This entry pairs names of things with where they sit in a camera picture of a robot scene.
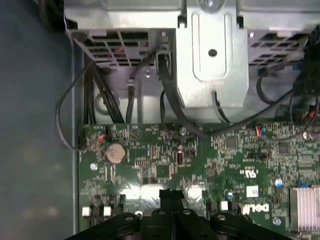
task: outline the integrated circuit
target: integrated circuit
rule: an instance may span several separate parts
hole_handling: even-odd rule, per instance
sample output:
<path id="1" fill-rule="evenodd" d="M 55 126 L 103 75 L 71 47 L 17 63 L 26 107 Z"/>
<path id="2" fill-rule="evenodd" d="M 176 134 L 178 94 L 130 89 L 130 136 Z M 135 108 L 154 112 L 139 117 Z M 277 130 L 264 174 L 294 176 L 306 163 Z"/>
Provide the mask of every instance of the integrated circuit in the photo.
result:
<path id="1" fill-rule="evenodd" d="M 225 140 L 225 146 L 227 149 L 236 149 L 237 148 L 237 137 L 229 136 Z"/>
<path id="2" fill-rule="evenodd" d="M 156 166 L 156 177 L 167 179 L 170 177 L 170 167 L 169 165 L 157 165 Z"/>
<path id="3" fill-rule="evenodd" d="M 280 155 L 289 154 L 289 143 L 287 143 L 287 142 L 280 142 L 279 143 L 279 154 Z"/>

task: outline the dark gray surface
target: dark gray surface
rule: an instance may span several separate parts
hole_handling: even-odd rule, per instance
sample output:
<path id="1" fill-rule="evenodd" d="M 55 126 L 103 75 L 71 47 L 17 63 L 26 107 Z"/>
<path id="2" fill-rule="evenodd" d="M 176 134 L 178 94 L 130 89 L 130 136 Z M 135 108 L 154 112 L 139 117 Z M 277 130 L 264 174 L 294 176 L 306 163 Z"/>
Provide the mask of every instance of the dark gray surface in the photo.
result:
<path id="1" fill-rule="evenodd" d="M 38 16 L 32 0 L 0 1 L 2 240 L 59 240 L 74 230 L 73 153 L 62 146 L 54 118 L 71 81 L 71 48 Z M 71 95 L 61 115 L 70 137 Z"/>

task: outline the silver metal panel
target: silver metal panel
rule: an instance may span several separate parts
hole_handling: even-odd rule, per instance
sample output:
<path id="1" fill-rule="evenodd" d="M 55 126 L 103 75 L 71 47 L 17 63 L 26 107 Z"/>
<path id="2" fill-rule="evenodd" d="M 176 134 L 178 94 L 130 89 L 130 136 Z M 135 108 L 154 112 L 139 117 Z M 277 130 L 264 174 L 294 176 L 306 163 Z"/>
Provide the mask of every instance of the silver metal panel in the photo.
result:
<path id="1" fill-rule="evenodd" d="M 44 29 L 32 0 L 2 1 L 0 16 L 0 238 L 65 239 L 77 230 L 76 162 L 57 134 L 55 104 L 71 81 L 70 44 Z M 61 109 L 69 141 L 79 93 Z"/>
<path id="2" fill-rule="evenodd" d="M 197 1 L 189 0 L 187 6 L 188 24 L 176 30 L 173 51 L 184 106 L 210 107 L 217 91 L 222 107 L 242 107 L 248 91 L 248 36 L 237 27 L 235 1 L 227 0 L 213 12 L 203 11 Z M 215 57 L 209 55 L 211 49 Z"/>
<path id="3" fill-rule="evenodd" d="M 237 11 L 250 30 L 300 32 L 320 22 L 318 0 L 238 0 Z"/>
<path id="4" fill-rule="evenodd" d="M 178 26 L 183 0 L 65 0 L 65 16 L 79 30 L 167 29 Z"/>

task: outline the red wire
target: red wire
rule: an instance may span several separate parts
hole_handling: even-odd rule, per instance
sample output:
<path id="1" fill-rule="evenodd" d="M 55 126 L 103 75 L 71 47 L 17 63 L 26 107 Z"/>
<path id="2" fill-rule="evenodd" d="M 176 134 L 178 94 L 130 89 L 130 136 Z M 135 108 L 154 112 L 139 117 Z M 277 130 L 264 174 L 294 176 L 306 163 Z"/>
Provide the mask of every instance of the red wire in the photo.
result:
<path id="1" fill-rule="evenodd" d="M 310 118 L 313 118 L 314 115 L 315 115 L 315 111 L 311 111 L 311 112 L 309 113 L 309 117 L 310 117 Z"/>
<path id="2" fill-rule="evenodd" d="M 125 51 L 125 48 L 122 46 L 120 48 L 118 48 L 117 50 L 115 50 L 115 52 L 118 53 L 123 53 Z"/>
<path id="3" fill-rule="evenodd" d="M 255 127 L 255 131 L 258 137 L 260 137 L 260 127 Z"/>

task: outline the screw hole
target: screw hole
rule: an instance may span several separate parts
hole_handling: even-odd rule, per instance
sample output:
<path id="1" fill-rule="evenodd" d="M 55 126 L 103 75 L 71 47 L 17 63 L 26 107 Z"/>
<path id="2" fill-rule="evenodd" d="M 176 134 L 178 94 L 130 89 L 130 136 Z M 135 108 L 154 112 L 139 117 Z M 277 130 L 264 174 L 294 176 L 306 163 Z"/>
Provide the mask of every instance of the screw hole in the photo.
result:
<path id="1" fill-rule="evenodd" d="M 208 235 L 204 232 L 200 233 L 200 237 L 202 237 L 203 239 L 206 239 L 208 237 Z"/>
<path id="2" fill-rule="evenodd" d="M 215 49 L 210 49 L 208 51 L 208 54 L 209 54 L 210 57 L 214 58 L 215 56 L 217 56 L 218 53 L 217 53 L 217 51 Z"/>

